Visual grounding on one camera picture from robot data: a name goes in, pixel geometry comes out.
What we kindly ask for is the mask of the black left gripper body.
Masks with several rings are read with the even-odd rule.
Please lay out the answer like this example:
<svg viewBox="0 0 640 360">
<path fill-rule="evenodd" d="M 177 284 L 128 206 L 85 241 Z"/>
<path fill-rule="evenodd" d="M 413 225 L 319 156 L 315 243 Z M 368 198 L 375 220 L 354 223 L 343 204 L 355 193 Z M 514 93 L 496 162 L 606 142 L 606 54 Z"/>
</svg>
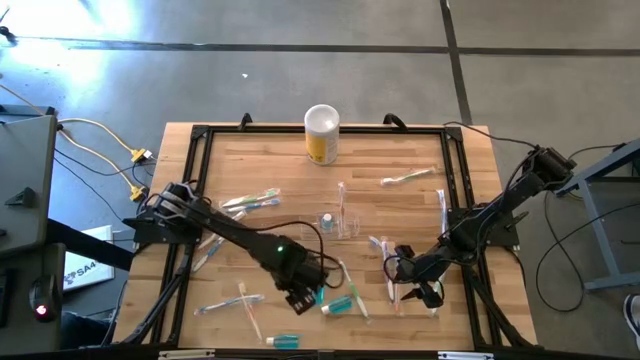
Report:
<svg viewBox="0 0 640 360">
<path fill-rule="evenodd" d="M 326 271 L 297 272 L 290 277 L 282 274 L 273 276 L 276 288 L 287 293 L 285 300 L 297 315 L 316 305 L 316 293 L 324 286 L 326 278 Z"/>
</svg>

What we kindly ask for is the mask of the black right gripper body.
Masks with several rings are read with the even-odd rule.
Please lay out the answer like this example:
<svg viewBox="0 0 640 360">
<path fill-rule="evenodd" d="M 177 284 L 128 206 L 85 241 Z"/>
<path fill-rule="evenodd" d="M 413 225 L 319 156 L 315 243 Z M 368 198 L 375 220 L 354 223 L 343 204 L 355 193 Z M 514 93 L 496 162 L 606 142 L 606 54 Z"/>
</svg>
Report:
<svg viewBox="0 0 640 360">
<path fill-rule="evenodd" d="M 444 250 L 441 245 L 434 245 L 426 253 L 416 255 L 409 245 L 398 245 L 394 248 L 398 256 L 396 265 L 396 283 L 414 284 L 424 292 L 421 300 L 427 308 L 439 308 L 443 305 L 443 296 L 432 286 L 438 282 L 445 271 Z"/>
</svg>

